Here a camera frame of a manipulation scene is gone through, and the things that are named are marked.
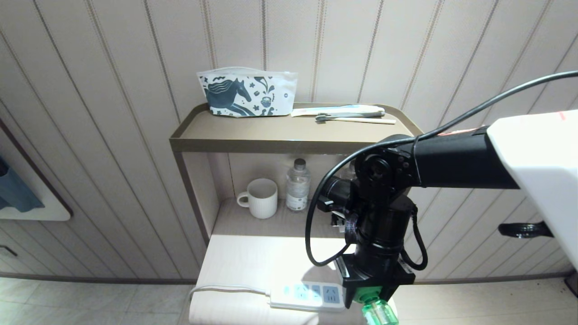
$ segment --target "wooden shelf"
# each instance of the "wooden shelf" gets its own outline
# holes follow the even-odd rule
[[[277,203],[277,212],[268,219],[257,219],[249,209],[237,204],[235,198],[227,198],[218,210],[213,235],[304,237],[307,210],[290,211],[285,200]],[[332,227],[331,213],[316,209],[311,226],[312,238],[343,238],[338,227]]]
[[[348,104],[295,103],[294,108],[342,105]],[[386,110],[384,119],[397,123],[316,124],[310,116],[223,117],[212,115],[202,104],[191,111],[170,142],[174,152],[349,154],[390,135],[421,133],[400,110],[373,105]]]

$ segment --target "blue cloth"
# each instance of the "blue cloth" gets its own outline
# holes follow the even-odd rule
[[[0,209],[13,206],[20,212],[28,212],[33,208],[44,208],[14,169],[1,158],[0,165]]]

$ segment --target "white mug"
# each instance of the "white mug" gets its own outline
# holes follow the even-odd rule
[[[267,219],[277,212],[277,184],[267,178],[258,178],[247,185],[247,191],[237,195],[237,203],[249,208],[255,218]]]

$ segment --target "striped wallpaper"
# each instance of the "striped wallpaper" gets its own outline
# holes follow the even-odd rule
[[[381,103],[423,130],[535,77],[578,68],[574,0],[0,0],[0,118],[74,216],[0,220],[0,273],[195,279],[206,251],[168,137],[205,101],[195,73],[299,73],[297,101]],[[578,80],[460,127],[578,108]],[[571,270],[520,191],[413,189],[425,280]],[[407,249],[419,249],[410,232]]]

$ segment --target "printed horse design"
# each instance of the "printed horse design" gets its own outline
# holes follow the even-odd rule
[[[243,96],[247,102],[251,101],[249,92],[245,89],[245,81],[239,79],[225,80],[220,83],[212,83],[205,88],[207,101],[214,108],[225,108],[241,116],[255,116],[248,108],[235,104],[237,94]]]

